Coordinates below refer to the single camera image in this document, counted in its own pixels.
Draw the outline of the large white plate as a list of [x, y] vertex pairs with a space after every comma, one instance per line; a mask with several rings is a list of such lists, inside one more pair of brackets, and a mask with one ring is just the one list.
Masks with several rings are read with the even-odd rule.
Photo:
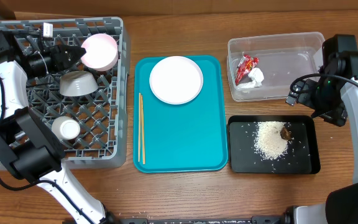
[[162, 102], [182, 105], [194, 100], [203, 87], [203, 72], [190, 58], [163, 58], [152, 69], [149, 85]]

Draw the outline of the grey bowl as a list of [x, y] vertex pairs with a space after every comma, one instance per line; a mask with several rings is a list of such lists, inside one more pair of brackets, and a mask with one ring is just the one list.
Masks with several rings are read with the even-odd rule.
[[84, 96], [97, 89], [98, 84], [90, 72], [68, 72], [60, 78], [60, 94], [63, 96]]

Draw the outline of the wooden chopstick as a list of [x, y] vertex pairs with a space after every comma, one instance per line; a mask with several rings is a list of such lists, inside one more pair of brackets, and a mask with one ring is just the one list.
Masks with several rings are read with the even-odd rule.
[[142, 143], [142, 164], [145, 165], [145, 133], [144, 133], [144, 100], [140, 94], [140, 124], [141, 124], [141, 143]]
[[141, 149], [141, 92], [138, 95], [138, 162], [140, 162]]

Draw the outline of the small white plate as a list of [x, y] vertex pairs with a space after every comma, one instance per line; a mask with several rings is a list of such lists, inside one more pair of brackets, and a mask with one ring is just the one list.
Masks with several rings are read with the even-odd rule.
[[82, 43], [81, 47], [86, 50], [81, 58], [82, 64], [99, 72], [112, 69], [118, 61], [118, 45], [110, 35], [92, 35]]

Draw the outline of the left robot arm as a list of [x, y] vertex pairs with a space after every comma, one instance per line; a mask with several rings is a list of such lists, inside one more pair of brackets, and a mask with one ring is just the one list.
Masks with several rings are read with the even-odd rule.
[[46, 46], [25, 54], [16, 37], [27, 32], [0, 30], [0, 185], [11, 191], [38, 186], [53, 196], [75, 223], [119, 223], [67, 168], [60, 140], [29, 107], [27, 81], [73, 67], [86, 50]]

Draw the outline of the white cup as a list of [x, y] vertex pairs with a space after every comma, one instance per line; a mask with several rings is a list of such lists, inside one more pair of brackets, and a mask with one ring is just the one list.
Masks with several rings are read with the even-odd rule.
[[71, 140], [80, 133], [80, 125], [74, 119], [61, 116], [52, 123], [52, 132], [58, 139]]

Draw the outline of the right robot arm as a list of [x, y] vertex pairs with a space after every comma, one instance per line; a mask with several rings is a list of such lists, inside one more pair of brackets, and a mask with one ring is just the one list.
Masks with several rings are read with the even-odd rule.
[[290, 84], [286, 102], [305, 105], [313, 109], [313, 117], [336, 126], [350, 122], [354, 174], [352, 185], [331, 192], [324, 203], [288, 208], [282, 223], [358, 223], [358, 52], [325, 58], [319, 73]]

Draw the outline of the red snack wrapper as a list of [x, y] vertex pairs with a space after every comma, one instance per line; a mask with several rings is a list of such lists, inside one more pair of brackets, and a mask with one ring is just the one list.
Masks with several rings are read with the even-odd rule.
[[257, 57], [251, 57], [250, 55], [243, 54], [238, 66], [236, 67], [235, 84], [238, 85], [240, 81], [248, 76], [252, 69], [254, 69], [259, 63]]

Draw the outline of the white napkin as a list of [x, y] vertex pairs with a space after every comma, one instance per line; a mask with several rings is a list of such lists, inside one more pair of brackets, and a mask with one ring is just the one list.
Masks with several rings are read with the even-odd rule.
[[249, 73], [248, 77], [251, 79], [250, 82], [238, 84], [238, 88], [241, 90], [246, 88], [257, 88], [262, 86], [264, 81], [264, 74], [259, 68], [253, 68]]

